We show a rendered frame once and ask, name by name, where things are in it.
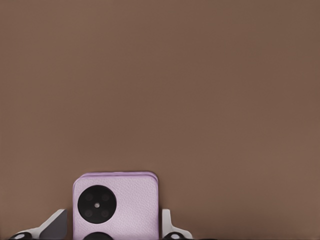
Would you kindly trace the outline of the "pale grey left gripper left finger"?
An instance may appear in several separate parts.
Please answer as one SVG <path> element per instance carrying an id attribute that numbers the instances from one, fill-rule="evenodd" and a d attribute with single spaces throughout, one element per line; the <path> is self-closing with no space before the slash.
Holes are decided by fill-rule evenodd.
<path id="1" fill-rule="evenodd" d="M 59 209 L 35 228 L 17 232 L 8 240 L 64 240 L 68 231 L 68 211 Z"/>

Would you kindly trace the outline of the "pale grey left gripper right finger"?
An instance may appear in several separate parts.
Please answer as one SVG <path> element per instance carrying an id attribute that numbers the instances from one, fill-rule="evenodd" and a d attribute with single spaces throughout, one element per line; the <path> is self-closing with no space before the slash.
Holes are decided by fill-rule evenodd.
<path id="1" fill-rule="evenodd" d="M 175 227 L 172 223 L 171 211 L 167 208 L 162 209 L 162 229 L 163 240 L 191 240 L 192 234 L 184 229 Z"/>

